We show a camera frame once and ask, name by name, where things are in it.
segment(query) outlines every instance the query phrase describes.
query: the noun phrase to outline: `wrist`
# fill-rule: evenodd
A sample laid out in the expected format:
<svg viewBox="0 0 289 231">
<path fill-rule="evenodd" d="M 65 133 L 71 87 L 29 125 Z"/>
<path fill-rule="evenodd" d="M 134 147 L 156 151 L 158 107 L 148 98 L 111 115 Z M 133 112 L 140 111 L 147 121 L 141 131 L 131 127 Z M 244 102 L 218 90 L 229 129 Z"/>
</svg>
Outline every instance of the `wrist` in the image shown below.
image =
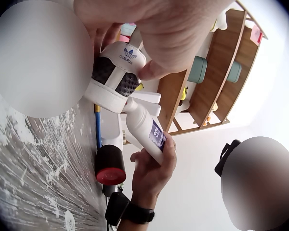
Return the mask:
<svg viewBox="0 0 289 231">
<path fill-rule="evenodd" d="M 155 208 L 156 202 L 158 199 L 158 195 L 156 196 L 140 196 L 140 195 L 135 195 L 131 197 L 131 203 L 144 209 L 153 209 Z"/>
</svg>

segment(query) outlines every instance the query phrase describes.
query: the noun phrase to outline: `sneaker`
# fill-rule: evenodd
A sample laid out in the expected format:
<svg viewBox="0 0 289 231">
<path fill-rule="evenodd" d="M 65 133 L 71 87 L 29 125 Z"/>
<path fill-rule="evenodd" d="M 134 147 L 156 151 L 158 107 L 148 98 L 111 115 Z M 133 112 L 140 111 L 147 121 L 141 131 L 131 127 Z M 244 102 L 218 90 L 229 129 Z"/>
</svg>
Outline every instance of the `sneaker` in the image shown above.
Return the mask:
<svg viewBox="0 0 289 231">
<path fill-rule="evenodd" d="M 85 97 L 115 113 L 121 113 L 127 97 L 139 86 L 139 70 L 147 63 L 139 50 L 141 36 L 135 30 L 129 43 L 108 45 L 95 60 Z"/>
</svg>

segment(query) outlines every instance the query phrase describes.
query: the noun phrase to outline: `red cap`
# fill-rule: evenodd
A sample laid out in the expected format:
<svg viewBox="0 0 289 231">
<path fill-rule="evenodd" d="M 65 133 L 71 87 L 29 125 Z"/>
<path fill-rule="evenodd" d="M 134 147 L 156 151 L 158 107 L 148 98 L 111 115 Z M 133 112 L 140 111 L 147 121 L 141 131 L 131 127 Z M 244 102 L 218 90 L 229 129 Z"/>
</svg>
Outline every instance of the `red cap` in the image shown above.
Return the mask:
<svg viewBox="0 0 289 231">
<path fill-rule="evenodd" d="M 125 172 L 116 167 L 108 167 L 100 170 L 96 174 L 96 179 L 99 183 L 106 186 L 115 186 L 121 184 L 126 179 Z"/>
</svg>

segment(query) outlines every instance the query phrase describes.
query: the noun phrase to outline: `adidas logo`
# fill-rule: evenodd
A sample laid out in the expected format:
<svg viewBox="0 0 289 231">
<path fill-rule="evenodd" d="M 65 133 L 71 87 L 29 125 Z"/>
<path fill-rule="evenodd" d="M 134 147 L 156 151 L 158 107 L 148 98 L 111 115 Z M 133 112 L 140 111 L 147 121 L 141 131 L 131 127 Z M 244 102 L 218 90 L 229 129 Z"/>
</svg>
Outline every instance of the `adidas logo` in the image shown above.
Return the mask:
<svg viewBox="0 0 289 231">
<path fill-rule="evenodd" d="M 120 55 L 119 57 L 123 60 L 125 60 L 126 62 L 128 62 L 129 64 L 133 64 L 132 61 L 130 59 L 133 59 L 133 58 L 136 58 L 137 55 L 133 55 L 133 49 L 128 51 L 126 48 L 124 48 L 124 54 L 125 56 L 123 55 Z"/>
<path fill-rule="evenodd" d="M 136 58 L 137 57 L 137 55 L 133 55 L 133 51 L 134 51 L 133 49 L 130 51 L 127 51 L 127 49 L 124 48 L 124 54 L 125 54 L 125 56 L 127 56 L 129 58 Z"/>
</svg>

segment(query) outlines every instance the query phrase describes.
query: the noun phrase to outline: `black mesh panel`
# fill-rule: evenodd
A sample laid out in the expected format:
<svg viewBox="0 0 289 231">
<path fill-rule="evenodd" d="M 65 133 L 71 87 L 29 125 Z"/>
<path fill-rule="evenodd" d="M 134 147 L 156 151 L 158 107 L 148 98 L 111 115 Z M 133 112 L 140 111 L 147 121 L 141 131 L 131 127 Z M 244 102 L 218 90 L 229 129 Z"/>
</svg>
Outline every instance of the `black mesh panel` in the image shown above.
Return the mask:
<svg viewBox="0 0 289 231">
<path fill-rule="evenodd" d="M 115 67 L 109 58 L 98 57 L 93 65 L 92 78 L 101 84 L 105 84 Z"/>
<path fill-rule="evenodd" d="M 125 73 L 119 85 L 116 88 L 116 92 L 125 97 L 130 96 L 135 89 L 139 86 L 136 75 L 132 73 Z"/>
</svg>

